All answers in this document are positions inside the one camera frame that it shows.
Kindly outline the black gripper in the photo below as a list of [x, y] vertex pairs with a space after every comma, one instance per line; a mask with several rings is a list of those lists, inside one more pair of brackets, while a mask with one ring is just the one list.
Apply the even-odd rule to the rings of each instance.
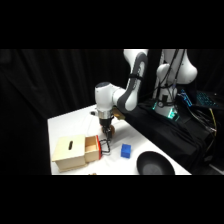
[[[104, 128], [109, 128], [111, 126], [111, 119], [100, 119], [99, 122], [100, 122], [100, 125], [103, 127], [102, 128], [103, 136], [106, 137], [106, 131], [105, 131]], [[107, 139], [108, 140], [112, 139], [112, 131], [111, 131], [111, 129], [107, 130]]]

